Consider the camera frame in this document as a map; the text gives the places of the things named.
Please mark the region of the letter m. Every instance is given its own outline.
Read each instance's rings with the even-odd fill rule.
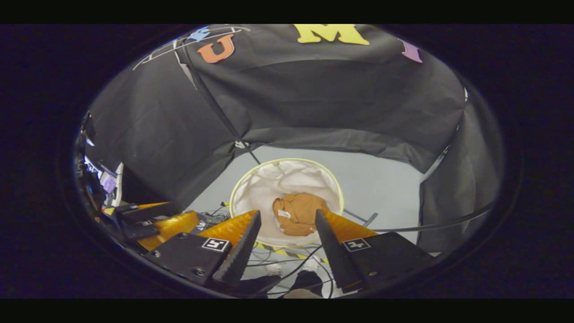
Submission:
[[[337,34],[339,34],[339,40],[343,43],[358,44],[358,45],[369,45],[369,42],[365,40],[359,32],[355,29],[354,24],[293,24],[295,28],[299,31],[299,43],[318,43],[321,38],[315,36],[321,36],[328,41],[334,41]]]

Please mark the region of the yellow and black tape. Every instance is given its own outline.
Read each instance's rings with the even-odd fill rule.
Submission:
[[[302,255],[300,253],[296,253],[296,252],[292,252],[292,251],[287,251],[283,248],[275,248],[275,247],[272,247],[270,245],[262,244],[259,242],[255,242],[255,246],[258,248],[263,248],[263,249],[271,251],[271,252],[275,252],[278,255],[283,255],[283,256],[292,257],[292,258],[305,259],[309,256],[309,255]],[[323,259],[323,258],[321,258],[321,262],[325,263],[325,264],[329,263],[329,261],[327,259]]]

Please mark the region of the gray floor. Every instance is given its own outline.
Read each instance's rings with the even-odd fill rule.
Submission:
[[[260,162],[281,158],[304,158],[314,160],[327,167],[337,178],[345,200],[345,208],[362,218],[369,218],[373,213],[378,217],[368,226],[370,229],[393,229],[418,225],[419,186],[420,183],[436,168],[440,161],[427,173],[422,174],[412,166],[394,160],[382,159],[361,153],[312,151],[301,149],[280,149],[273,147],[260,147],[254,150]],[[188,210],[205,212],[215,210],[221,202],[229,202],[231,192],[237,181],[256,167],[257,163],[248,154],[235,159],[229,167],[217,178],[191,205]],[[344,213],[345,218],[364,224],[359,219]],[[404,237],[415,243],[416,232],[401,233]],[[324,257],[323,250],[316,253]],[[268,252],[256,248],[251,256],[250,264],[258,264],[266,259]],[[268,260],[293,260],[287,256],[272,253]],[[282,263],[283,273],[295,269],[299,261]],[[265,266],[248,267],[244,279],[256,278],[266,275]],[[296,275],[292,275],[276,286],[271,292],[285,291],[291,286]],[[319,277],[328,280],[328,275],[319,268]],[[323,294],[328,296],[330,283],[323,286]],[[336,289],[333,297],[342,293]]]

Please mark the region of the shoe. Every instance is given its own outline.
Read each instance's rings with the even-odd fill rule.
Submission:
[[[317,273],[317,271],[319,270],[319,263],[321,262],[321,259],[319,259],[319,257],[312,255],[309,260],[307,260],[305,262],[305,264],[303,265],[303,268],[301,270],[305,270],[305,271],[312,271]]]
[[[267,265],[267,276],[281,276],[281,265],[280,264],[271,264]]]

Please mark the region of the brown garment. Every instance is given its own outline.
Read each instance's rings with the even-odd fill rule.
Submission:
[[[327,209],[327,202],[313,194],[285,194],[273,201],[273,213],[284,234],[288,236],[308,236],[317,231],[315,214],[317,209]],[[291,215],[287,218],[279,215],[283,210]]]

